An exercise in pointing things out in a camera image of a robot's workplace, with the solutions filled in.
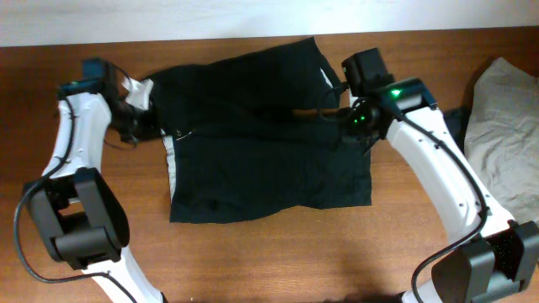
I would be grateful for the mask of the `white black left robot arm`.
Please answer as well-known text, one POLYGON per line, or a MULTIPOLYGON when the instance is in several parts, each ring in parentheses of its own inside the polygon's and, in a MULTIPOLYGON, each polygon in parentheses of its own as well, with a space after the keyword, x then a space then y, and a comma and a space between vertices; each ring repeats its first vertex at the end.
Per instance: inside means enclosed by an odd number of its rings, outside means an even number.
POLYGON ((101 174, 106 132, 132 147, 158 138, 151 80, 137 81, 105 59, 82 62, 83 77, 60 85, 59 129, 41 176, 24 186, 13 217, 13 239, 24 269, 45 284, 93 279, 113 302, 164 302, 129 248, 127 215, 101 174), (27 210, 50 257, 74 275, 46 278, 24 255, 19 219, 27 210))

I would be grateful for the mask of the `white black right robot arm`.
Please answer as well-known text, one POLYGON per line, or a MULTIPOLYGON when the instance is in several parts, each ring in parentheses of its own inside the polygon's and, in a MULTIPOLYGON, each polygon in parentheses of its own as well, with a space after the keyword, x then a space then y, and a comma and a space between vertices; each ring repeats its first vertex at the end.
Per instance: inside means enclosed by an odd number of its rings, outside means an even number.
POLYGON ((448 244, 413 271, 391 302, 495 302, 526 290, 538 261, 538 226, 519 223, 488 192, 453 140, 435 98, 416 77, 396 81, 377 48, 345 59, 355 98, 341 127, 356 140, 386 140, 412 168, 448 244))

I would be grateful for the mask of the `black shorts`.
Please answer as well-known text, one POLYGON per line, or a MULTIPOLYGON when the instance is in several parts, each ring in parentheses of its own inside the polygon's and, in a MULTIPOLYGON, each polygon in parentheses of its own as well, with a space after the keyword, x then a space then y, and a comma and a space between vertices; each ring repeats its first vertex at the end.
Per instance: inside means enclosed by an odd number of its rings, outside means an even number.
POLYGON ((168 152, 173 223, 256 220, 294 206, 371 203, 366 145, 298 109, 339 106, 314 39, 151 75, 168 152))

